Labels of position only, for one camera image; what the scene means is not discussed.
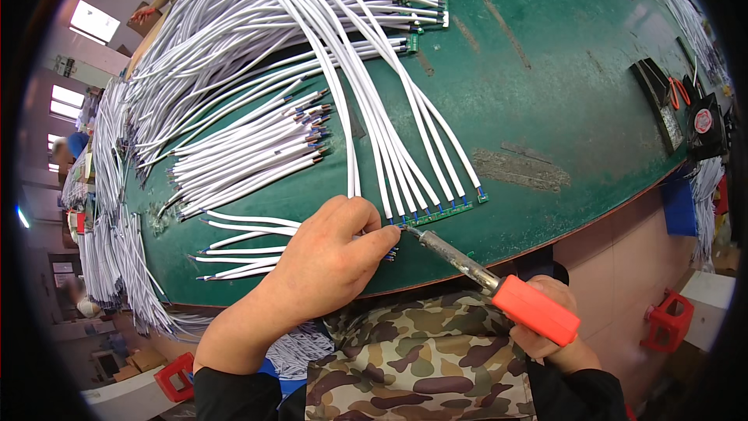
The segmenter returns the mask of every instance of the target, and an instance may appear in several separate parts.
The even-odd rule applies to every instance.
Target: green table surface
[[[472,211],[430,225],[457,248],[474,251],[473,258],[483,264],[517,256],[583,227],[678,166],[685,159],[685,146],[667,155],[655,118],[629,66],[652,57],[666,74],[682,78],[688,70],[675,41],[678,25],[654,0],[488,1],[511,28],[526,62],[484,0],[449,0],[451,26],[421,36],[420,59],[415,55],[402,58],[469,156],[482,149],[512,156],[515,161],[522,159],[502,149],[502,143],[513,143],[543,154],[552,162],[550,169],[566,180],[555,190],[544,190],[483,177],[490,202],[478,204],[476,192],[470,188],[467,199],[476,206]],[[368,62],[367,68],[395,128],[439,192],[397,76],[380,60]],[[323,78],[315,78],[305,89],[324,87]],[[678,111],[682,127],[683,112]],[[243,113],[236,111],[215,128]],[[331,196],[345,193],[345,140],[335,113],[328,125],[333,131],[328,138],[332,153],[323,163],[218,211],[302,221]],[[355,145],[363,195],[381,211],[369,137],[356,139]],[[453,160],[463,185],[472,187],[456,155]],[[159,164],[145,189],[138,189],[134,178],[127,187],[129,210],[144,214],[148,265],[172,302],[228,306],[261,277],[196,281],[195,276],[233,266],[196,263],[185,255],[233,236],[233,232],[197,218],[172,221],[158,235],[153,232],[153,214],[148,211],[173,193],[163,169],[174,161]],[[230,247],[285,242],[286,238],[266,237]],[[453,267],[404,236],[397,260],[380,265],[364,295],[449,276],[455,276]]]

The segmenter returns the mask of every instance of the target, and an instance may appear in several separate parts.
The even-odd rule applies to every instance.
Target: wire cutters
[[[670,81],[670,102],[672,103],[672,106],[676,108],[676,110],[681,108],[676,88],[678,88],[678,92],[681,93],[681,97],[683,98],[683,101],[685,101],[686,106],[690,106],[691,100],[688,98],[688,93],[686,92],[686,87],[683,86],[683,83],[681,83],[679,79],[673,77],[668,77],[668,80]]]

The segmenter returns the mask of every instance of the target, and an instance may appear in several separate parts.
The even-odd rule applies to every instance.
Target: window
[[[70,18],[70,30],[104,45],[115,35],[119,25],[118,20],[83,0],[78,2]]]
[[[84,99],[80,93],[52,85],[49,111],[74,122],[81,113]]]
[[[58,138],[62,138],[62,136],[47,134],[47,151],[48,152],[51,152],[51,147],[52,145],[54,145],[55,140],[57,140]]]

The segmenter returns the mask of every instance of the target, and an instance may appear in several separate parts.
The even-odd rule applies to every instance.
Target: green workbench
[[[652,57],[667,74],[682,78],[688,71],[676,43],[678,25],[654,0],[449,0],[449,11],[449,29],[427,31],[421,36],[421,52],[402,62],[454,129],[491,197],[478,204],[470,188],[472,211],[429,227],[464,252],[474,251],[478,262],[518,256],[580,229],[657,183],[685,159],[684,145],[667,155],[655,117],[629,70],[634,61]],[[511,29],[514,44],[497,15]],[[395,128],[439,192],[399,80],[380,60],[368,62],[367,68]],[[308,83],[297,94],[326,87],[322,78]],[[683,112],[678,111],[678,118],[685,127]],[[215,128],[243,113],[235,112]],[[332,153],[323,163],[217,211],[302,221],[331,196],[345,193],[345,140],[335,113],[328,126]],[[381,211],[369,138],[357,138],[355,144],[363,195]],[[463,185],[471,187],[456,154],[452,159]],[[173,193],[164,168],[174,161],[157,165],[143,190],[134,176],[128,183],[129,210],[144,214],[148,265],[172,302],[228,306],[261,277],[196,281],[195,276],[232,266],[196,263],[185,255],[234,232],[197,218],[166,220],[158,234],[152,228],[148,211]],[[285,241],[266,237],[230,247]],[[450,276],[455,276],[453,267],[404,236],[397,260],[381,264],[364,294]]]

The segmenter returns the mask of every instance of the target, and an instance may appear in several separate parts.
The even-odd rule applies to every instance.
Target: black sleeve
[[[281,384],[267,374],[235,375],[200,369],[192,380],[197,419],[276,421]]]
[[[581,370],[564,376],[551,364],[527,363],[538,421],[627,421],[621,383],[612,374]]]

